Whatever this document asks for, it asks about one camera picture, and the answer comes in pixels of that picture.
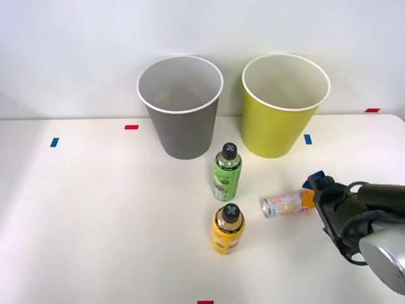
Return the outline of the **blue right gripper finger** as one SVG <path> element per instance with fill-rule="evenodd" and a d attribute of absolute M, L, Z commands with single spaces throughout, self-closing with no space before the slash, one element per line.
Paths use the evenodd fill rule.
<path fill-rule="evenodd" d="M 316 181 L 316 180 L 318 180 L 318 179 L 321 179 L 321 178 L 323 178 L 324 176 L 325 176 L 325 173 L 324 173 L 322 170 L 317 171 L 317 172 L 315 172 L 315 173 L 313 173 L 313 174 L 310 175 L 310 177 L 312 177 L 314 181 Z M 311 185 L 311 183 L 310 183 L 310 178 L 308 178 L 308 179 L 303 183 L 302 188 L 303 188 L 303 189 L 313 190 L 313 187 L 312 187 L 312 185 Z"/>

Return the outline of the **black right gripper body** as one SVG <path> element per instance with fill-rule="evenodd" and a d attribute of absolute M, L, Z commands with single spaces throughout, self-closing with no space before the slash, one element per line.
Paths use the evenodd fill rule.
<path fill-rule="evenodd" d="M 312 176 L 313 201 L 324 224 L 324 231 L 341 252 L 359 251 L 359 232 L 352 228 L 346 236 L 341 236 L 346 222 L 368 211 L 365 203 L 358 200 L 357 194 L 346 185 L 335 182 L 331 176 Z"/>

